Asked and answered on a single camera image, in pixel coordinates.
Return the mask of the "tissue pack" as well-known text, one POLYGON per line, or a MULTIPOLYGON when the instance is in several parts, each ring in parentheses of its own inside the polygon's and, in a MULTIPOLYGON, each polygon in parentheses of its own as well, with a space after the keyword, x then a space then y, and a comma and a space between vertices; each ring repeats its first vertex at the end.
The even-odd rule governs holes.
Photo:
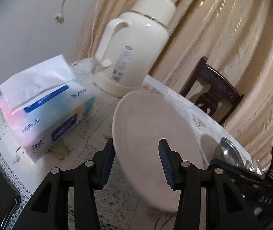
POLYGON ((63 55, 12 75, 0 91, 6 122, 33 163, 88 116, 95 102, 94 94, 76 80, 63 55))

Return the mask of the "dark wooden chair back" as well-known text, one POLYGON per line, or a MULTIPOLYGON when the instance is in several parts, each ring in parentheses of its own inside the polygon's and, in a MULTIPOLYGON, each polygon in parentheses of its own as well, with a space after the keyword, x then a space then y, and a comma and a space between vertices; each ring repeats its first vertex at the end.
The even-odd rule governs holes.
POLYGON ((186 97, 197 79, 202 78, 207 81, 210 84, 210 89, 200 95, 196 100, 195 105, 203 112, 210 110, 208 115, 212 116, 223 99, 228 101, 232 107, 223 116, 223 118, 220 119, 219 124, 222 125, 240 104, 244 95, 240 95, 222 74, 209 66, 207 60, 208 58, 205 56, 199 59, 190 79, 181 89, 180 95, 186 97))

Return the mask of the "cream thermos jug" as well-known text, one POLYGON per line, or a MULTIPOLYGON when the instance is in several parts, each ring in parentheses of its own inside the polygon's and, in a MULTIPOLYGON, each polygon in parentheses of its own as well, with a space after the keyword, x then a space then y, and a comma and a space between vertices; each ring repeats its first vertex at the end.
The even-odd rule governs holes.
POLYGON ((94 56, 94 83, 116 97, 139 88, 168 41, 175 10, 170 0, 137 0, 111 20, 94 56))

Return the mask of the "beige curtain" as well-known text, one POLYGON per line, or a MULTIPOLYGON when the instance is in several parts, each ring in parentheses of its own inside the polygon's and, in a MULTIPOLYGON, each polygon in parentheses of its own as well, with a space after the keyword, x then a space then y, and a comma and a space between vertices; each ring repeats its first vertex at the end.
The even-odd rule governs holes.
MULTIPOLYGON (((97 0, 78 58, 94 55, 106 24, 136 0, 97 0)), ((203 56, 243 95, 223 127, 269 167, 273 143, 273 0, 171 0, 170 38, 150 75, 182 91, 203 56)))

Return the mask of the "white oval plate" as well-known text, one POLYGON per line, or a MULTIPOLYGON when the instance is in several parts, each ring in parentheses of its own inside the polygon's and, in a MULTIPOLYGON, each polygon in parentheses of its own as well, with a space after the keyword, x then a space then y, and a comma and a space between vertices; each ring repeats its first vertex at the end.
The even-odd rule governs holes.
POLYGON ((204 168, 197 138, 190 124, 161 94, 134 90, 118 103, 112 122, 116 156, 126 178, 152 207, 177 211, 179 191, 167 184, 158 144, 166 139, 183 160, 204 168))

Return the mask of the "small steel bowl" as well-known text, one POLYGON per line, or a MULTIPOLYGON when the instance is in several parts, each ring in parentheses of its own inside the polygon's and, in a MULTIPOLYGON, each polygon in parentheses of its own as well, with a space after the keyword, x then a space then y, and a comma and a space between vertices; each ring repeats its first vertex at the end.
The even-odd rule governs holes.
POLYGON ((224 161, 230 165, 244 168, 247 171, 256 173, 257 175, 262 176, 263 173, 261 170, 256 167, 251 161, 244 161, 241 154, 234 146, 234 144, 227 138, 221 138, 220 143, 215 149, 214 153, 215 158, 224 161))

